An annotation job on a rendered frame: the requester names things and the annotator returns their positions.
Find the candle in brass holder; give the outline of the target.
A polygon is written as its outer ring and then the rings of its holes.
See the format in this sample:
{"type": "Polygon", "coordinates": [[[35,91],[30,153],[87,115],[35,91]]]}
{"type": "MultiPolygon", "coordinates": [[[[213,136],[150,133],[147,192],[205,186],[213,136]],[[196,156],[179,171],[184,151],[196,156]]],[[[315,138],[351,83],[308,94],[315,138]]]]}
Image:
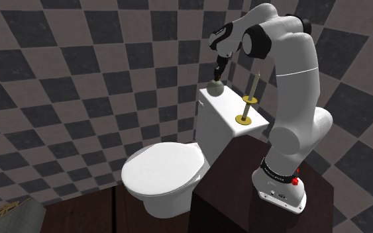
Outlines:
{"type": "Polygon", "coordinates": [[[258,102],[256,97],[254,97],[254,93],[258,85],[259,79],[260,79],[260,72],[258,71],[258,73],[254,76],[254,80],[252,82],[252,86],[251,86],[249,94],[242,97],[243,101],[246,103],[243,114],[237,115],[235,117],[235,120],[241,125],[250,125],[252,122],[252,120],[248,116],[248,113],[249,113],[249,108],[251,107],[251,104],[255,104],[258,102]]]}

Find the dark brown robot stand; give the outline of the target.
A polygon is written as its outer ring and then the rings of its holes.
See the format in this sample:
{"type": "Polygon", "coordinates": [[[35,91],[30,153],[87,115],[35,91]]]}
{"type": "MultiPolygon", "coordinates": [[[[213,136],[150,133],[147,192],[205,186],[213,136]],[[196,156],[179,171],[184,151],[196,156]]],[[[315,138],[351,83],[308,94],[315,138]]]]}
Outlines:
{"type": "Polygon", "coordinates": [[[229,142],[193,190],[188,233],[333,233],[334,188],[306,162],[301,214],[259,197],[251,175],[269,149],[248,135],[229,142]]]}

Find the white toilet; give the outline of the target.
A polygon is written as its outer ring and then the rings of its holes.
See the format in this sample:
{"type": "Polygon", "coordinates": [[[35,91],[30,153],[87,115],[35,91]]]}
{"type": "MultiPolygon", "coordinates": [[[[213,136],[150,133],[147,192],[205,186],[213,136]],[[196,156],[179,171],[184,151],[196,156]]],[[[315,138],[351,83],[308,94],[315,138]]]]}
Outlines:
{"type": "Polygon", "coordinates": [[[254,109],[248,111],[250,125],[235,120],[245,105],[229,87],[218,97],[200,89],[195,142],[159,142],[135,152],[121,170],[127,191],[156,218],[189,211],[193,190],[228,143],[245,134],[259,138],[267,128],[268,121],[254,109]]]}

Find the grey round vase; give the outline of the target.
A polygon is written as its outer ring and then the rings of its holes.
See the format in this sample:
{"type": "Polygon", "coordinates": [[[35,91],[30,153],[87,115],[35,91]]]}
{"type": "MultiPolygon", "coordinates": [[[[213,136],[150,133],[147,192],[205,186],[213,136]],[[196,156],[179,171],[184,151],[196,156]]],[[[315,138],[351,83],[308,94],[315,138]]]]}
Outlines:
{"type": "Polygon", "coordinates": [[[208,94],[212,97],[218,97],[223,94],[224,84],[222,81],[211,80],[206,87],[208,94]]]}

